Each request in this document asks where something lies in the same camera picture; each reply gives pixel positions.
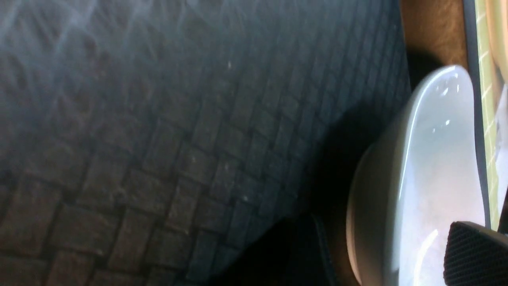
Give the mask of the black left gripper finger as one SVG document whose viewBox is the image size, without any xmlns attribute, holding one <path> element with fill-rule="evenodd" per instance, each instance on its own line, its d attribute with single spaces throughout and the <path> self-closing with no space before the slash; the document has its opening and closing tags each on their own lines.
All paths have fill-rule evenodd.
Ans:
<svg viewBox="0 0 508 286">
<path fill-rule="evenodd" d="M 477 223 L 453 222 L 443 266 L 447 286 L 506 286 L 508 237 Z"/>
</svg>

